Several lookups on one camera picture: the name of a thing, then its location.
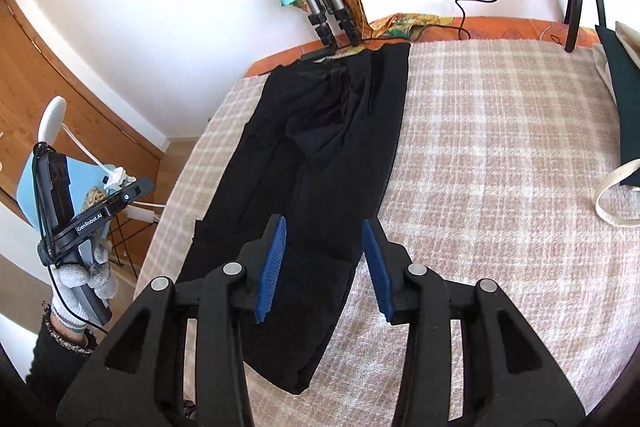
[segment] wooden door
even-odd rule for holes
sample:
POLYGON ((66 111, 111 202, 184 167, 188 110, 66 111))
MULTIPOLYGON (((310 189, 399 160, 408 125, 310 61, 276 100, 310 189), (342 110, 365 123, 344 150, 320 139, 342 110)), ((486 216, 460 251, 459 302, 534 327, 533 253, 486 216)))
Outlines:
MULTIPOLYGON (((0 0, 0 192, 4 192, 4 201, 15 198, 22 170, 36 143, 40 118, 56 95, 66 100, 65 124, 98 160, 123 166, 136 178, 146 176, 156 181, 161 153, 154 155, 133 140, 113 123, 117 118, 108 118, 104 107, 98 110, 58 73, 0 0)), ((53 146, 72 158, 92 162, 62 131, 53 146)), ((126 226, 131 234, 141 225, 134 222, 126 226)), ((149 229, 127 242, 135 263, 142 265, 151 237, 149 229)))

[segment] wooden wardrobe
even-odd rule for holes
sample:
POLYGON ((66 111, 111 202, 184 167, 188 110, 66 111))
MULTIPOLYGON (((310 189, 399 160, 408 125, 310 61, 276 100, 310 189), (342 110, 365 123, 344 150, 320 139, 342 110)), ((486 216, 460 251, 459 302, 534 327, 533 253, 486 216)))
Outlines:
MULTIPOLYGON (((24 219, 15 201, 16 188, 36 143, 40 118, 50 100, 67 103, 65 123, 103 163, 123 166, 136 178, 156 182, 163 153, 110 110, 71 73, 34 31, 14 0, 0 0, 0 203, 24 219)), ((56 150, 87 163, 92 161, 60 132, 56 150)), ((152 194, 147 201, 153 201, 152 194)), ((146 225, 119 216, 124 237, 146 225)), ((117 223, 116 242, 121 240, 117 223)), ((117 247, 123 261, 130 255, 142 266, 155 227, 117 247)))

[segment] gray glove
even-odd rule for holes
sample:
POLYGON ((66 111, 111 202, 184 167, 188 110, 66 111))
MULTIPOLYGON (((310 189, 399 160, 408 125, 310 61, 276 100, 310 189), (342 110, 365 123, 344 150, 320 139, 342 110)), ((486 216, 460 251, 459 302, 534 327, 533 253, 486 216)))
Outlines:
POLYGON ((82 321, 67 311, 55 289, 51 300, 51 313, 58 317, 65 327, 76 333, 84 331, 88 316, 82 309, 72 288, 88 284, 100 299, 111 299, 118 291, 118 280, 109 267, 111 242, 105 239, 97 239, 97 235, 92 237, 91 242, 94 263, 89 267, 89 272, 77 264, 65 264, 60 268, 51 267, 53 279, 56 282, 56 286, 58 286, 60 295, 68 308, 81 317, 82 321))

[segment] beige plaid bedspread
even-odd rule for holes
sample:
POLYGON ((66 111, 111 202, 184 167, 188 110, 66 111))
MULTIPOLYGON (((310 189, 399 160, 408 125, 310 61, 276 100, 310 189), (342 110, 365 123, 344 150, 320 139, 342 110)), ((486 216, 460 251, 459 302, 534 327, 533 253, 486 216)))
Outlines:
MULTIPOLYGON (((212 118, 169 199, 138 290, 153 277, 177 277, 194 220, 204 216, 265 79, 240 80, 212 118)), ((591 203, 618 156, 616 108, 589 50, 567 54, 538 41, 412 46, 398 155, 380 210, 385 231, 445 279, 497 281, 587 410, 640 339, 640 229, 607 225, 591 203)), ((640 214, 637 194, 617 188, 607 198, 619 214, 640 214)), ((245 366, 256 425, 390 425, 406 332, 378 312, 361 261, 309 390, 291 396, 245 366)), ((457 416, 462 354, 454 339, 457 416)))

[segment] orange bedspread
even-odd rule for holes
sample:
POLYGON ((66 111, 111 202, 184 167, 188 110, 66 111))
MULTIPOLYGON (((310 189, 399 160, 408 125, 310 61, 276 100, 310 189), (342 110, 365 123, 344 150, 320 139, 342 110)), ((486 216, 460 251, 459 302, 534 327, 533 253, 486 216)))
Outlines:
MULTIPOLYGON (((458 26, 462 18, 456 17, 450 23, 451 26, 458 26)), ((558 22, 540 21, 536 19, 517 19, 512 17, 467 17, 465 29, 469 31, 472 39, 495 40, 539 40, 556 42, 563 45, 566 41, 568 26, 558 22)), ((453 28, 439 28, 432 26, 425 28, 420 38, 416 42, 452 41, 458 38, 458 31, 453 28)), ((462 38, 466 39, 466 33, 462 33, 462 38)), ((338 44, 347 45, 348 40, 345 35, 337 37, 338 44)), ((379 39, 364 43, 366 48, 375 50, 383 46, 386 42, 402 42, 402 39, 379 39)), ((596 31, 590 28, 580 28, 578 32, 577 46, 591 48, 600 42, 596 31)), ((273 70, 277 66, 286 66, 295 62, 303 54, 320 49, 320 41, 308 42, 290 50, 286 50, 270 57, 262 58, 248 69, 245 76, 255 76, 273 70)))

